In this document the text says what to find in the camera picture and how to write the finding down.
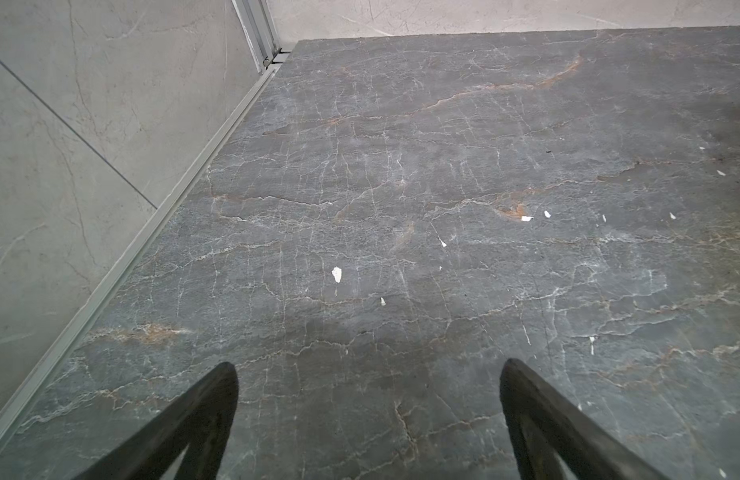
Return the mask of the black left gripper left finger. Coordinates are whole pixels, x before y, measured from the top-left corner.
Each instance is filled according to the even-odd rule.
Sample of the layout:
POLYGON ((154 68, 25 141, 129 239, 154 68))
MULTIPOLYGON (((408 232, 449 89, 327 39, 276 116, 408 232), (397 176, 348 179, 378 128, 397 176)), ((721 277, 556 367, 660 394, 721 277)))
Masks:
POLYGON ((77 475, 79 479, 159 479, 177 458, 177 479, 214 479, 237 408, 233 364, 221 362, 142 429, 77 475))

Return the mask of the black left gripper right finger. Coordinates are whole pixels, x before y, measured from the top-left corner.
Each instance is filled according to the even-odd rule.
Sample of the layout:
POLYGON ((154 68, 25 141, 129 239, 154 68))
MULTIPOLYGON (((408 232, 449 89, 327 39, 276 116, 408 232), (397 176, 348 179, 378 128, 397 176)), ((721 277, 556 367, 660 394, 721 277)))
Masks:
POLYGON ((516 358, 500 376, 500 401, 523 479, 664 479, 539 374, 516 358))

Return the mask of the aluminium frame profile left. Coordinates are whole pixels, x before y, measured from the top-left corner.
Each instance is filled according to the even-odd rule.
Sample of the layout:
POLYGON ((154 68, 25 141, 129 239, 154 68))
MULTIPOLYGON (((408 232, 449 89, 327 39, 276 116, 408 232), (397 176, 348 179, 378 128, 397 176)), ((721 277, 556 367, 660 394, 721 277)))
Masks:
POLYGON ((0 1, 0 448, 280 49, 263 1, 0 1))

